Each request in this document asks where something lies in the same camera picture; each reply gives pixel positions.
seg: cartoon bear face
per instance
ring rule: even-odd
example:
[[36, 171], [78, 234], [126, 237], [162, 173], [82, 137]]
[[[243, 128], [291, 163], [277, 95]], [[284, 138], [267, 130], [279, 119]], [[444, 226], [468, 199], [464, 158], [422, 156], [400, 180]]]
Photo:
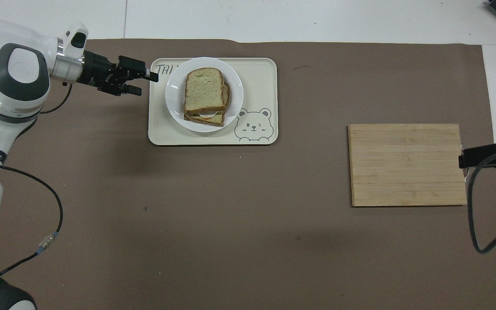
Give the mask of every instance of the cartoon bear face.
[[236, 117], [235, 135], [240, 141], [269, 141], [273, 136], [271, 111], [268, 108], [262, 108], [259, 112], [248, 112], [245, 108], [241, 108]]

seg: cutting board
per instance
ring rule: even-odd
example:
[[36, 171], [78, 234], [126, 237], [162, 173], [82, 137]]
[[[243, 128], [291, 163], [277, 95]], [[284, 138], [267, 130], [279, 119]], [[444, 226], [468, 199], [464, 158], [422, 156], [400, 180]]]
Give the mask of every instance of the cutting board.
[[353, 124], [348, 132], [353, 206], [466, 203], [458, 124]]

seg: table surface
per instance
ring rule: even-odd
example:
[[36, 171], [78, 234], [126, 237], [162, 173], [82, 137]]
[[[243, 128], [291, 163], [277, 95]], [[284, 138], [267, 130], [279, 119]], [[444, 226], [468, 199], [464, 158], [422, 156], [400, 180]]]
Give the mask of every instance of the table surface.
[[479, 44], [484, 50], [496, 142], [496, 16], [483, 0], [322, 4], [309, 0], [17, 0], [0, 1], [0, 19], [59, 36], [72, 21], [80, 20], [88, 26], [91, 39]]

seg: white tray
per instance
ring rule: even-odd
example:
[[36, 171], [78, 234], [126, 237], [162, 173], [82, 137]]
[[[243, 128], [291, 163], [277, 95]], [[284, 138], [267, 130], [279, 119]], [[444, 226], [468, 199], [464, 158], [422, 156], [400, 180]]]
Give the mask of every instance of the white tray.
[[[158, 73], [150, 82], [148, 137], [165, 145], [269, 145], [278, 136], [277, 65], [268, 58], [221, 58], [239, 75], [244, 101], [236, 120], [214, 132], [195, 132], [179, 125], [166, 107], [165, 88], [174, 69], [188, 58], [156, 59], [150, 70]], [[253, 124], [266, 131], [248, 131]]]

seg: round plate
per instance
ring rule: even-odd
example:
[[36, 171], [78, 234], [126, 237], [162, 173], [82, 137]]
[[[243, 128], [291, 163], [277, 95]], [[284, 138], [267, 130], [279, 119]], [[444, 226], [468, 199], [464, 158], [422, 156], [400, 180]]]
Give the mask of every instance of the round plate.
[[[223, 79], [229, 85], [230, 102], [225, 111], [223, 127], [199, 124], [183, 119], [183, 114], [185, 113], [185, 83], [187, 81], [187, 74], [200, 68], [219, 69], [223, 75]], [[166, 105], [171, 116], [181, 126], [197, 132], [212, 132], [225, 128], [225, 126], [229, 125], [240, 112], [243, 99], [244, 89], [242, 88], [242, 82], [240, 81], [239, 75], [236, 74], [235, 70], [230, 65], [211, 57], [193, 58], [185, 61], [175, 69], [166, 84]]]

